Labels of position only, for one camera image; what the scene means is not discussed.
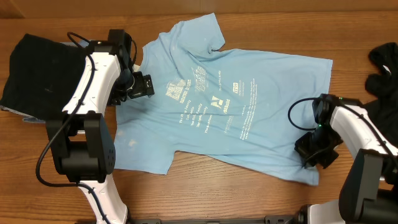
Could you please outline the light blue printed t-shirt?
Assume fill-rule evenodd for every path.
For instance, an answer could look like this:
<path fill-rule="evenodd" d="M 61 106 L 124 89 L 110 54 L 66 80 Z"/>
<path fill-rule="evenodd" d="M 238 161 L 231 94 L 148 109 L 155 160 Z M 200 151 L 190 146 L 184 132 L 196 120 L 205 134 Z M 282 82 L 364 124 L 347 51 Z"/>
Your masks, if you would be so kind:
<path fill-rule="evenodd" d="M 327 93 L 330 59 L 224 50 L 214 14 L 175 24 L 143 48 L 152 97 L 116 108 L 116 167 L 166 174 L 177 151 L 317 185 L 294 149 L 314 125 L 309 102 Z"/>

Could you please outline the black t-shirt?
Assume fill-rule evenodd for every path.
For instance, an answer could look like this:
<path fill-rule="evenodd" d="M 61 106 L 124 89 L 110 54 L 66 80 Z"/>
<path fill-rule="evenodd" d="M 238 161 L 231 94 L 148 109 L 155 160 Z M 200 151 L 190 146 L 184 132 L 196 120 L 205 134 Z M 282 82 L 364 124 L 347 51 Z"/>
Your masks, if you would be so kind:
<path fill-rule="evenodd" d="M 397 44 L 380 45 L 368 57 L 379 73 L 370 74 L 365 82 L 366 91 L 377 98 L 365 108 L 382 135 L 397 146 Z"/>

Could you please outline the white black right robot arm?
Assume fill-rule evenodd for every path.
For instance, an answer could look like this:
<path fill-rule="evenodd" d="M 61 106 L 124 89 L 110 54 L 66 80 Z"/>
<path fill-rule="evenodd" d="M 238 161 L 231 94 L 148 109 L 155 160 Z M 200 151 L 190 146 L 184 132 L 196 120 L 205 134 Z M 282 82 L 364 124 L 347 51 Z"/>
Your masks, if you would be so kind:
<path fill-rule="evenodd" d="M 397 223 L 397 148 L 359 100 L 321 94 L 310 101 L 317 126 L 295 142 L 303 166 L 327 168 L 340 144 L 354 162 L 337 200 L 306 205 L 291 223 Z"/>

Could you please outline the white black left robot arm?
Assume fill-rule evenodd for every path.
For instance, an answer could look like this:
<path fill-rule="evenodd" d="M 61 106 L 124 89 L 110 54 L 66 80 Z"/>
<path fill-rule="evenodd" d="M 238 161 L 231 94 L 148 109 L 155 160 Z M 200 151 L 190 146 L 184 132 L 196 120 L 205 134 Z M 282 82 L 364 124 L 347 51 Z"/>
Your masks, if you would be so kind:
<path fill-rule="evenodd" d="M 95 223 L 132 223 L 113 179 L 116 150 L 104 119 L 107 106 L 154 95 L 150 75 L 134 70 L 137 45 L 122 29 L 83 48 L 86 65 L 79 84 L 58 118 L 46 122 L 49 142 L 35 168 L 49 187 L 78 187 Z"/>

